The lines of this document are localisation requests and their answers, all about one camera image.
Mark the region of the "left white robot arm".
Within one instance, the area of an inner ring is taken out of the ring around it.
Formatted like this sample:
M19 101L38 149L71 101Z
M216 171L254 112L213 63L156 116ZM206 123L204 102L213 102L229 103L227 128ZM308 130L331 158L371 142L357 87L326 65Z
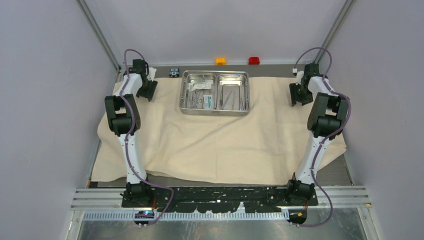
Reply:
M126 185L121 194L124 208L148 207L154 199L138 144L141 117L136 104L136 98L153 98L157 82L149 78L149 73L145 60L133 60L132 67L124 72L122 85L104 99L108 127L119 140L126 166Z

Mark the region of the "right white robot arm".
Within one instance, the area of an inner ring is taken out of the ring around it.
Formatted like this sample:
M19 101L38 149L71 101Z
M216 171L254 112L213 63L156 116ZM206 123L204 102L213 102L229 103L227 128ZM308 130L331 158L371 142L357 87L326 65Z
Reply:
M312 104L307 119L309 138L297 170L287 183L285 200L300 206L315 194L316 173L330 143L346 125L350 113L347 97L336 93L317 63L305 65L302 71L293 69L296 82L289 84L291 106Z

